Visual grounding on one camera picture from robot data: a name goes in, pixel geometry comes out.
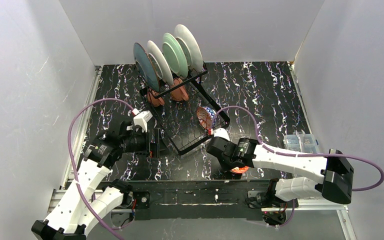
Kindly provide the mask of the orange floral pattern bowl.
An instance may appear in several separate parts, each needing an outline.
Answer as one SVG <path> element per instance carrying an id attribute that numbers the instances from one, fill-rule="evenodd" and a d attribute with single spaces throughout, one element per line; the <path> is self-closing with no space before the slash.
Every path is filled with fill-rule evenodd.
<path id="1" fill-rule="evenodd" d="M 235 167 L 233 169 L 230 170 L 230 172 L 232 172 L 233 174 L 243 174 L 245 172 L 247 172 L 249 169 L 248 166 L 245 166 L 245 167 Z"/>

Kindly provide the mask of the red geometric pattern bowl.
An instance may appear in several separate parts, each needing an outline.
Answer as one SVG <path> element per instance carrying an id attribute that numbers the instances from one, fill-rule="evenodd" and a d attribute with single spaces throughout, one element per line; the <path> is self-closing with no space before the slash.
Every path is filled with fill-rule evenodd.
<path id="1" fill-rule="evenodd" d="M 214 120 L 216 116 L 216 111 L 208 106 L 199 106 L 196 110 L 196 116 L 199 121 L 199 124 L 207 132 L 210 131 L 216 124 Z"/>

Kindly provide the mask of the black wire dish rack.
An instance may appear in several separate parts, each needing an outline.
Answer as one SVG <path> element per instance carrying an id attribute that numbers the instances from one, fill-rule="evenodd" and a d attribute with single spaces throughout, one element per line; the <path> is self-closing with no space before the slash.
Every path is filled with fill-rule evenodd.
<path id="1" fill-rule="evenodd" d="M 177 155 L 182 156 L 211 138 L 209 131 L 200 125 L 197 116 L 197 110 L 200 107 L 208 107 L 215 111 L 221 109 L 221 106 L 202 85 L 203 79 L 207 77 L 209 72 L 206 62 L 203 64 L 202 72 L 198 73 L 194 70 L 183 82 L 182 86 L 185 87 L 189 100 L 171 100 L 170 93 L 174 89 L 163 86 L 160 89 L 161 93 L 154 95 L 155 98 L 162 98 L 165 101 L 164 105 L 160 106 L 153 106 L 148 100 L 148 97 L 151 96 L 151 89 L 136 65 L 134 70 L 137 73 L 137 79 L 142 84 L 139 94 L 146 109 L 155 118 L 156 127 L 162 135 L 161 142 Z"/>

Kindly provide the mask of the dark blue glazed plate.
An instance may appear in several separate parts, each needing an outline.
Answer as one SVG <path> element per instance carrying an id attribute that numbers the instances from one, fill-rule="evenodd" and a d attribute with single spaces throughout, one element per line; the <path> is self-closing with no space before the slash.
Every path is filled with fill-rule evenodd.
<path id="1" fill-rule="evenodd" d="M 160 81 L 158 79 L 156 70 L 145 49 L 138 42 L 133 44 L 133 57 L 135 60 L 136 68 L 138 69 L 141 76 L 146 80 L 148 87 L 156 92 L 159 92 Z"/>

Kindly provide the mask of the green rim lettered plate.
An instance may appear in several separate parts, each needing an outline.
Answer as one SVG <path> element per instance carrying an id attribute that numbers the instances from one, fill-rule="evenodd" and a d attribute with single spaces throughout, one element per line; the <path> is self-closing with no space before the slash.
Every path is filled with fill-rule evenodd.
<path id="1" fill-rule="evenodd" d="M 170 87 L 174 86 L 171 69 L 159 47 L 152 41 L 147 42 L 147 54 L 156 70 L 157 76 Z"/>

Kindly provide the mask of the light green flower plate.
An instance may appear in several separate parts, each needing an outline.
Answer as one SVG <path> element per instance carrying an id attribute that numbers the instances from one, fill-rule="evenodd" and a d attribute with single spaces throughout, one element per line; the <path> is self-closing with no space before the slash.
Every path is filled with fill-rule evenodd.
<path id="1" fill-rule="evenodd" d="M 169 32 L 163 34 L 162 53 L 170 70 L 178 77 L 185 79 L 188 76 L 186 56 L 178 41 Z"/>

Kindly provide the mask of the red teal floral plate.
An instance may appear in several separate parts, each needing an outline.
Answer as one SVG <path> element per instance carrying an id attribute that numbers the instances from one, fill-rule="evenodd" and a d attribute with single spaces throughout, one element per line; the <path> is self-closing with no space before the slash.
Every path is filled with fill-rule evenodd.
<path id="1" fill-rule="evenodd" d="M 178 24 L 174 28 L 174 37 L 180 44 L 186 58 L 188 69 L 200 73 L 203 71 L 203 56 L 191 31 L 183 24 Z"/>

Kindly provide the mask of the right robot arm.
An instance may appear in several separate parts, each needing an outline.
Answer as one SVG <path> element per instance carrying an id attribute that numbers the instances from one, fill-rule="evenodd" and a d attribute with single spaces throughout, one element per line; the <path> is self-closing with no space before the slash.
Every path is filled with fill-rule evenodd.
<path id="1" fill-rule="evenodd" d="M 238 143 L 215 136 L 207 153 L 227 170 L 235 168 L 274 169 L 296 175 L 271 180 L 266 198 L 288 202 L 298 198 L 323 197 L 347 205 L 352 201 L 354 168 L 341 153 L 303 153 L 240 138 Z"/>

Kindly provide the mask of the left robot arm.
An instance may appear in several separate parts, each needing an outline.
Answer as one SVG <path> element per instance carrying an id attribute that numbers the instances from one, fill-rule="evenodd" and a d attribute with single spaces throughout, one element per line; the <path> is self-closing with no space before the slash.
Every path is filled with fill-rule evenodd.
<path id="1" fill-rule="evenodd" d="M 65 191 L 57 206 L 44 220 L 31 227 L 39 240 L 85 240 L 91 230 L 103 223 L 103 217 L 116 207 L 133 204 L 133 188 L 122 180 L 114 180 L 92 202 L 98 185 L 125 153 L 157 157 L 167 149 L 161 129 L 146 130 L 132 121 L 123 121 L 92 140 L 84 154 L 76 179 Z"/>

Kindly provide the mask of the silver wrench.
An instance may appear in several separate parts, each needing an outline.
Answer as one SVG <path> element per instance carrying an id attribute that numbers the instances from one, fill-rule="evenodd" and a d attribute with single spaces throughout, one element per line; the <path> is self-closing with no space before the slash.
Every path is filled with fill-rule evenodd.
<path id="1" fill-rule="evenodd" d="M 304 153 L 305 152 L 305 135 L 306 135 L 306 133 L 303 130 L 301 130 L 301 131 L 296 130 L 295 135 L 297 136 L 298 141 L 299 141 L 300 151 L 302 153 Z"/>

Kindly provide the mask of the clear plastic box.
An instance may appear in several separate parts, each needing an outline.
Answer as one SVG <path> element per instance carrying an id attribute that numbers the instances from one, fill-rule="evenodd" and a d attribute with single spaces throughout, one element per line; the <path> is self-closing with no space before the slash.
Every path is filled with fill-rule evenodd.
<path id="1" fill-rule="evenodd" d="M 320 153 L 318 141 L 313 134 L 287 134 L 283 138 L 283 145 L 285 149 L 291 151 L 307 154 Z"/>

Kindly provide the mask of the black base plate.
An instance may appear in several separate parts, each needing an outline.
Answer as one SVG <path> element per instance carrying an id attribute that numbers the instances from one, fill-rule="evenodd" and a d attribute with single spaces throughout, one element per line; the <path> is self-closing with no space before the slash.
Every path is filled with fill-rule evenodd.
<path id="1" fill-rule="evenodd" d="M 296 199 L 283 202 L 270 196 L 268 180 L 128 181 L 136 200 L 135 220 L 157 219 L 247 219 L 263 220 L 280 212 Z"/>

